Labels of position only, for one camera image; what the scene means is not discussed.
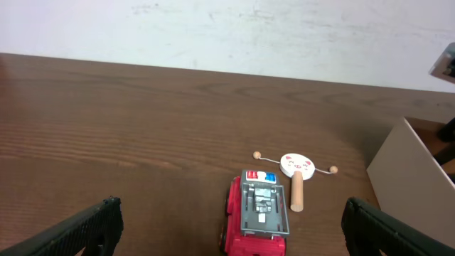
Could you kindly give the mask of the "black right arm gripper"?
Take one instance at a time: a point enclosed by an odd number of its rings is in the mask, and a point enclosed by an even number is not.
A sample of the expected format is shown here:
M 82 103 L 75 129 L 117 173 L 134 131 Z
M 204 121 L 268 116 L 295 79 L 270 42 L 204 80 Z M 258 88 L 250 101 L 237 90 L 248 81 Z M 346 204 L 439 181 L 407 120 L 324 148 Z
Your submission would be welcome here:
M 454 125 L 455 118 L 437 132 L 438 139 L 447 143 L 441 151 L 434 155 L 434 159 L 441 166 L 454 159 Z

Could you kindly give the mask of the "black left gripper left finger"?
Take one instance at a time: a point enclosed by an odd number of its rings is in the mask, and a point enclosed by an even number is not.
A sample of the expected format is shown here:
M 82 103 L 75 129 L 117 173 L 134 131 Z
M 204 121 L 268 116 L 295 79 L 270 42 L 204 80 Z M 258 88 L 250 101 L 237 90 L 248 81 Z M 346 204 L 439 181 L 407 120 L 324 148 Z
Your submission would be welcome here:
M 3 256 L 113 255 L 122 236 L 121 200 L 110 196 L 1 251 Z

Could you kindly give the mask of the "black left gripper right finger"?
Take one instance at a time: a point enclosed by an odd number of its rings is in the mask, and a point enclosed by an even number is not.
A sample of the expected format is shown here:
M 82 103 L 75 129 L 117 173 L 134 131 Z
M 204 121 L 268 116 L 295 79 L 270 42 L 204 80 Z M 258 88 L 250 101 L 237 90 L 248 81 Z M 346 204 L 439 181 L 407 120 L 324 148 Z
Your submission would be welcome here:
M 347 200 L 341 227 L 350 256 L 454 256 L 454 248 L 356 197 Z

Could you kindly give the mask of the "red toy fire truck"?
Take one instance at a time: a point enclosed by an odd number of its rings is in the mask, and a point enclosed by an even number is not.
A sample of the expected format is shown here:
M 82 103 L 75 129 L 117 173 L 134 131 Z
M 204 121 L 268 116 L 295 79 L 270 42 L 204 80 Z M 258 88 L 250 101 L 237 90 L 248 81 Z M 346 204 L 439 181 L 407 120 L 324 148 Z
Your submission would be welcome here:
M 244 169 L 230 184 L 225 214 L 219 242 L 225 255 L 285 256 L 290 230 L 276 174 Z

